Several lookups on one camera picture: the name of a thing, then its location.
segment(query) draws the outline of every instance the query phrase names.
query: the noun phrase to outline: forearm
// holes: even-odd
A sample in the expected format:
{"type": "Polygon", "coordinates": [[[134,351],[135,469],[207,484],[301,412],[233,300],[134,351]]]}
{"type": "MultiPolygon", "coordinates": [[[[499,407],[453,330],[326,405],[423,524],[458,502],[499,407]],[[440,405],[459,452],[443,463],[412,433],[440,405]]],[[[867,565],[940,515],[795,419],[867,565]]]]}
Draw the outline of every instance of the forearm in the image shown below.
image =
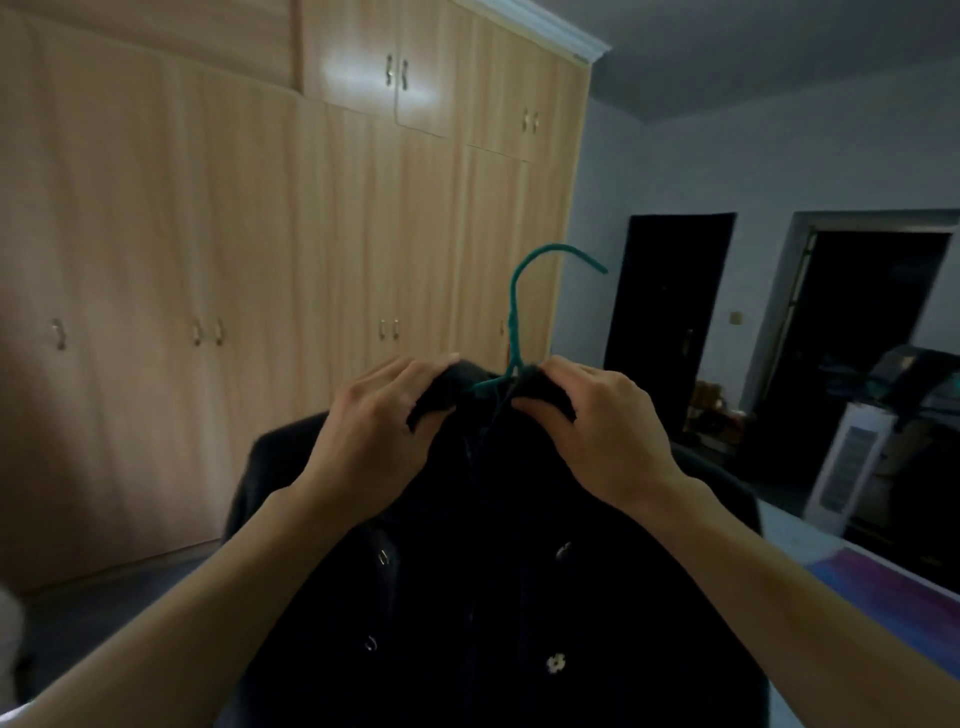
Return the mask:
{"type": "Polygon", "coordinates": [[[702,489],[688,506],[651,521],[648,529],[697,582],[804,725],[955,725],[960,683],[702,489]]]}
{"type": "Polygon", "coordinates": [[[346,532],[277,491],[229,542],[45,691],[24,726],[206,726],[346,532]]]}

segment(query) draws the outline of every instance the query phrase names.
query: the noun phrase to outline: flower-shaped button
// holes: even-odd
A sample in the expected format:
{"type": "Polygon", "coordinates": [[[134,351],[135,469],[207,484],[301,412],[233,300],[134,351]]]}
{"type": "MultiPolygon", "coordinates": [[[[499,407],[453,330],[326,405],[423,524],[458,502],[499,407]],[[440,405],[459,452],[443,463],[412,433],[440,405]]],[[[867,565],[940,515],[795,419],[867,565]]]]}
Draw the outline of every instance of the flower-shaped button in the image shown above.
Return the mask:
{"type": "Polygon", "coordinates": [[[566,667],[566,657],[562,652],[558,652],[553,657],[548,657],[546,659],[546,671],[551,675],[556,675],[562,669],[566,667]]]}

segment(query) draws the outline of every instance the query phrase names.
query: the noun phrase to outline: left hand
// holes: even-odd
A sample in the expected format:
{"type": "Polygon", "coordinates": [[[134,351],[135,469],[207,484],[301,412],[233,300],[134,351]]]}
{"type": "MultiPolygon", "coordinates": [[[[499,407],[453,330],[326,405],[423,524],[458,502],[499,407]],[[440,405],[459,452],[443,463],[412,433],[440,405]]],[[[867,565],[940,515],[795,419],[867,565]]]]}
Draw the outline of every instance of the left hand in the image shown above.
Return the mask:
{"type": "Polygon", "coordinates": [[[446,412],[428,412],[411,432],[407,418],[438,375],[460,360],[394,358],[343,387],[292,486],[309,505],[352,528],[393,503],[426,463],[446,412]]]}

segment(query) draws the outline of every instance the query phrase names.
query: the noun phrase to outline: wooden wardrobe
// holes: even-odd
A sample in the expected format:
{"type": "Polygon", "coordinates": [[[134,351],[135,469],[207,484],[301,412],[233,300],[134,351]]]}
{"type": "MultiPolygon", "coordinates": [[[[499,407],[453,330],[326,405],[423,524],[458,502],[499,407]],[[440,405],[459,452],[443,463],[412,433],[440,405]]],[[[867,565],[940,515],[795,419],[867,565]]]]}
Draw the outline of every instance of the wooden wardrobe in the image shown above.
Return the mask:
{"type": "Polygon", "coordinates": [[[467,0],[0,6],[0,581],[218,538],[253,440],[392,354],[505,366],[584,63],[467,0]]]}

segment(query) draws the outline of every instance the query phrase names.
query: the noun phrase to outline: wooden panel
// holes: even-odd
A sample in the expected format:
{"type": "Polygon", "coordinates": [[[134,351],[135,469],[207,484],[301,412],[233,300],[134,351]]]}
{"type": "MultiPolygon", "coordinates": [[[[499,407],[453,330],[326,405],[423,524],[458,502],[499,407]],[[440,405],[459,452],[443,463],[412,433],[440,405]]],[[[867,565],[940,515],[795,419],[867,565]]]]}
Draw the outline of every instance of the wooden panel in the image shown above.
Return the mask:
{"type": "Polygon", "coordinates": [[[539,69],[536,159],[572,177],[587,110],[589,69],[548,53],[539,69]]]}
{"type": "Polygon", "coordinates": [[[192,67],[182,69],[181,86],[208,287],[204,326],[218,348],[236,477],[255,437],[305,414],[296,293],[299,99],[192,67]]]}
{"type": "Polygon", "coordinates": [[[500,371],[529,164],[470,147],[461,153],[453,343],[464,358],[500,371]]]}
{"type": "Polygon", "coordinates": [[[456,103],[457,31],[466,15],[447,0],[399,0],[400,85],[396,121],[450,136],[456,103]]]}
{"type": "Polygon", "coordinates": [[[303,94],[394,117],[397,0],[301,0],[303,94]]]}
{"type": "Polygon", "coordinates": [[[396,352],[398,139],[392,121],[327,110],[335,187],[328,252],[330,375],[337,387],[396,352]],[[384,338],[379,335],[383,322],[384,338]]]}
{"type": "Polygon", "coordinates": [[[0,582],[18,591],[114,563],[124,532],[61,265],[70,219],[41,70],[26,24],[0,11],[0,582]]]}
{"type": "Polygon", "coordinates": [[[293,88],[293,0],[0,0],[24,12],[293,88]]]}
{"type": "Polygon", "coordinates": [[[208,541],[220,524],[203,482],[170,68],[96,36],[31,25],[67,189],[64,255],[129,527],[122,561],[208,541]]]}
{"type": "Polygon", "coordinates": [[[402,131],[396,265],[399,348],[413,356],[452,351],[456,166],[453,142],[402,131]]]}
{"type": "MultiPolygon", "coordinates": [[[[524,235],[517,264],[541,245],[564,242],[568,188],[568,180],[545,165],[531,167],[524,235]]],[[[550,354],[553,314],[563,262],[562,253],[542,255],[527,266],[517,283],[520,353],[526,362],[542,361],[550,354]]]]}

